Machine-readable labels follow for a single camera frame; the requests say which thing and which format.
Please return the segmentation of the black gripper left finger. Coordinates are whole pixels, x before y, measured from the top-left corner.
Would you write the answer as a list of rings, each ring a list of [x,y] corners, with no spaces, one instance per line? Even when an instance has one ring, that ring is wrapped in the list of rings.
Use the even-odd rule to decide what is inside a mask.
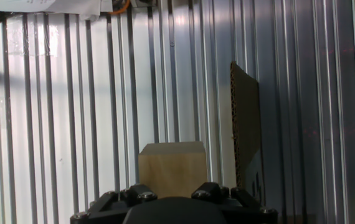
[[[157,200],[158,196],[146,185],[136,184],[121,191],[108,191],[88,209],[89,214],[127,212],[136,205]]]

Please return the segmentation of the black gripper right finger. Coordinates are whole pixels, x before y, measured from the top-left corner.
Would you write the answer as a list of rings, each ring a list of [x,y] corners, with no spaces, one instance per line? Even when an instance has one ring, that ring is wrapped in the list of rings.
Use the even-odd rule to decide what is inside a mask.
[[[192,199],[218,205],[227,205],[228,200],[237,201],[243,208],[260,210],[260,202],[241,187],[228,188],[216,182],[205,182],[192,194]]]

